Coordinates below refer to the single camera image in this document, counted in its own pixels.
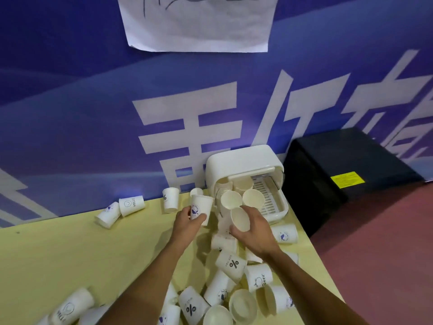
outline yellow table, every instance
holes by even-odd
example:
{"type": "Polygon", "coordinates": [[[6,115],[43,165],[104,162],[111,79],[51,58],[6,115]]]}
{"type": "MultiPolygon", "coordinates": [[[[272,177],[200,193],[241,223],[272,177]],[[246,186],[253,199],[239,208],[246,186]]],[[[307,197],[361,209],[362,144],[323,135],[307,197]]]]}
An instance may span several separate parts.
{"type": "MultiPolygon", "coordinates": [[[[189,199],[182,194],[181,206],[189,199]]],[[[165,246],[175,218],[163,213],[162,199],[146,201],[144,210],[120,218],[110,230],[94,223],[99,212],[0,230],[0,324],[34,325],[81,286],[90,287],[98,304],[113,301],[165,246]]],[[[283,249],[299,253],[300,266],[341,298],[295,215],[290,212],[283,221],[295,223],[299,232],[299,243],[283,249]]],[[[209,227],[216,228],[213,214],[209,227]]],[[[217,254],[210,252],[210,232],[203,227],[179,260],[173,276],[177,290],[192,285],[203,294],[212,279],[217,254]]],[[[295,309],[268,315],[262,291],[257,291],[255,324],[303,323],[295,309]]]]}

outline paper sheet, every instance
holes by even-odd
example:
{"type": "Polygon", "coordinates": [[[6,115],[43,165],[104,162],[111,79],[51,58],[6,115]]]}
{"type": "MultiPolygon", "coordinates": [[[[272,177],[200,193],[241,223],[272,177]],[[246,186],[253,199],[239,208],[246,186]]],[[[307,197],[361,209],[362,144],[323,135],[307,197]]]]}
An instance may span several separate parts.
{"type": "Polygon", "coordinates": [[[128,44],[145,51],[267,52],[278,0],[118,0],[128,44]]]}

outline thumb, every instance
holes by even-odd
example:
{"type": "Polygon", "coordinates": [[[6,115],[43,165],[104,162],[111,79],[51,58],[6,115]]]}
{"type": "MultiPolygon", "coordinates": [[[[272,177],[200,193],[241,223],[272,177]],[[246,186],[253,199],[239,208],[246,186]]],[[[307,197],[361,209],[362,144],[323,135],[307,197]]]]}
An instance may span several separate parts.
{"type": "Polygon", "coordinates": [[[246,232],[240,231],[234,224],[230,226],[230,234],[240,242],[244,242],[246,232]]]}
{"type": "Polygon", "coordinates": [[[206,220],[207,215],[205,213],[200,214],[197,218],[192,219],[191,223],[194,224],[194,226],[200,227],[201,224],[206,220]]]}

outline left hand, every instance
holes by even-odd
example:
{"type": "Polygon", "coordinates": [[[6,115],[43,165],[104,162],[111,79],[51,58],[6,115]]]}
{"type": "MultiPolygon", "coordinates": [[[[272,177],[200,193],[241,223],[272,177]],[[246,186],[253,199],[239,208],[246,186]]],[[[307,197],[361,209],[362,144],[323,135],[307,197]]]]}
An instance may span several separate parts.
{"type": "Polygon", "coordinates": [[[184,207],[182,211],[176,214],[175,223],[173,224],[173,232],[171,233],[168,244],[171,244],[180,253],[183,253],[189,244],[193,241],[201,227],[201,224],[206,220],[206,214],[202,213],[197,218],[190,220],[190,206],[184,207]]]}

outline floor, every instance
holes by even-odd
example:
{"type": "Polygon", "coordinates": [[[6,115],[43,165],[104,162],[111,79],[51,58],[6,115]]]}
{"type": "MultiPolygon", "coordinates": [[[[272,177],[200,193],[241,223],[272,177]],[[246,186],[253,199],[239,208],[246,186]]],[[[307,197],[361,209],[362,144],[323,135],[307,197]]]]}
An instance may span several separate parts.
{"type": "Polygon", "coordinates": [[[371,325],[433,319],[433,183],[342,207],[311,241],[346,303],[371,325]]]}

